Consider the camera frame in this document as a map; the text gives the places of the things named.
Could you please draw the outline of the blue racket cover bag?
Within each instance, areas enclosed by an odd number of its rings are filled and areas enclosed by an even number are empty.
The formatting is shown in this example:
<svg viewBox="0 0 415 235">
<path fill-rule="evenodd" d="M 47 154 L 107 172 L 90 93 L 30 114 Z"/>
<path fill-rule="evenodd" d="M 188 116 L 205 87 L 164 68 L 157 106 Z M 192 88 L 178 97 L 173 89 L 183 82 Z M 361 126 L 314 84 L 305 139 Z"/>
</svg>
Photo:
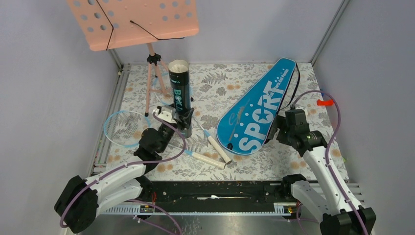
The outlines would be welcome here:
<svg viewBox="0 0 415 235">
<path fill-rule="evenodd" d="M 220 118 L 216 137 L 225 150 L 250 155 L 262 148 L 296 66 L 292 59 L 279 59 Z"/>
</svg>

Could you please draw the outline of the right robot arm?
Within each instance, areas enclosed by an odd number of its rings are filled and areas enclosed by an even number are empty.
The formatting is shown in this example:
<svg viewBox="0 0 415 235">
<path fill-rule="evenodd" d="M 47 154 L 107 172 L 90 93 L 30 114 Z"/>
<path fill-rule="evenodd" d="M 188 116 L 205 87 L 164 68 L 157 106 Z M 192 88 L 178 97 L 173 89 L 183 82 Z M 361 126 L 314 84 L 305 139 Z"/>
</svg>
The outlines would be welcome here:
<svg viewBox="0 0 415 235">
<path fill-rule="evenodd" d="M 365 208 L 354 196 L 332 162 L 330 147 L 339 130 L 326 141 L 320 131 L 310 131 L 304 110 L 296 109 L 299 95 L 285 116 L 277 117 L 277 140 L 293 147 L 313 171 L 322 195 L 311 188 L 300 174 L 283 178 L 281 197 L 288 202 L 295 199 L 299 207 L 306 207 L 320 225 L 323 235 L 369 235 L 376 221 L 372 208 Z"/>
</svg>

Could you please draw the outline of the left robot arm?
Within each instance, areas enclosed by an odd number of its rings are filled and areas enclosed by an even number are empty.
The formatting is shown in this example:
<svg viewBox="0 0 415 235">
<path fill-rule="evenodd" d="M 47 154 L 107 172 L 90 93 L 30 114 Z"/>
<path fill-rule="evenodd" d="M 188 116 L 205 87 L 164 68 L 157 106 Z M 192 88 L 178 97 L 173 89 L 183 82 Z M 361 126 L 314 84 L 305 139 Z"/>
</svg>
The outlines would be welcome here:
<svg viewBox="0 0 415 235">
<path fill-rule="evenodd" d="M 185 152 L 182 130 L 190 129 L 193 112 L 194 108 L 180 111 L 174 104 L 158 106 L 152 116 L 160 126 L 144 129 L 138 138 L 133 136 L 140 121 L 138 113 L 123 110 L 111 115 L 104 125 L 112 129 L 104 130 L 108 139 L 136 147 L 136 151 L 126 162 L 97 175 L 72 177 L 54 205 L 60 227 L 79 233 L 113 206 L 132 199 L 148 200 L 152 189 L 145 174 Z"/>
</svg>

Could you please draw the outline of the blue racket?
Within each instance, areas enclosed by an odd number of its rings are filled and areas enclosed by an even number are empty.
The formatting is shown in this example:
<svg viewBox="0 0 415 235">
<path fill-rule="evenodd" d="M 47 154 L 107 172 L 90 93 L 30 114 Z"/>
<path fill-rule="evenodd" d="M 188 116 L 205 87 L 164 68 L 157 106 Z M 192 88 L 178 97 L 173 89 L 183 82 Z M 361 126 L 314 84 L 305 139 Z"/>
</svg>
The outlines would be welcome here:
<svg viewBox="0 0 415 235">
<path fill-rule="evenodd" d="M 108 140 L 113 144 L 123 147 L 138 146 L 138 134 L 140 117 L 143 117 L 148 124 L 149 119 L 142 114 L 133 111 L 119 111 L 110 115 L 103 127 L 103 131 Z M 219 162 L 191 150 L 184 150 L 184 153 L 196 158 L 199 161 L 218 167 L 225 168 L 224 162 Z"/>
<path fill-rule="evenodd" d="M 159 81 L 158 76 L 155 75 L 155 80 L 154 82 L 152 82 L 151 87 L 155 88 L 155 84 Z M 157 100 L 162 103 L 163 105 L 169 105 L 168 103 L 162 101 L 159 96 L 157 94 L 155 94 Z M 220 145 L 218 144 L 218 142 L 211 136 L 211 134 L 199 123 L 199 121 L 197 120 L 196 116 L 193 115 L 192 116 L 193 122 L 192 123 L 196 123 L 200 129 L 203 131 L 207 141 L 213 146 L 213 148 L 216 150 L 216 152 L 221 156 L 221 158 L 224 160 L 225 164 L 230 164 L 232 162 L 232 159 L 225 153 L 225 151 L 222 149 L 222 147 L 220 147 Z M 194 156 L 196 153 L 193 151 L 187 151 L 190 152 L 190 156 Z"/>
</svg>

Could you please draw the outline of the black shuttlecock tube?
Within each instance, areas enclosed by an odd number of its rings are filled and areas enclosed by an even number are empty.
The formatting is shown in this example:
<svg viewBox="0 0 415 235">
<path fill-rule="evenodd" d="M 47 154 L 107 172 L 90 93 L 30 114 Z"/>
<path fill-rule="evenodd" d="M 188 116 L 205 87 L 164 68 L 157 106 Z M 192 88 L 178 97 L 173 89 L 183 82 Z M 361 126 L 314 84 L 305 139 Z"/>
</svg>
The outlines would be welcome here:
<svg viewBox="0 0 415 235">
<path fill-rule="evenodd" d="M 189 63 L 185 60 L 174 60 L 168 64 L 168 72 L 179 120 L 178 128 L 187 139 L 192 135 L 191 120 L 194 112 L 191 107 Z"/>
</svg>

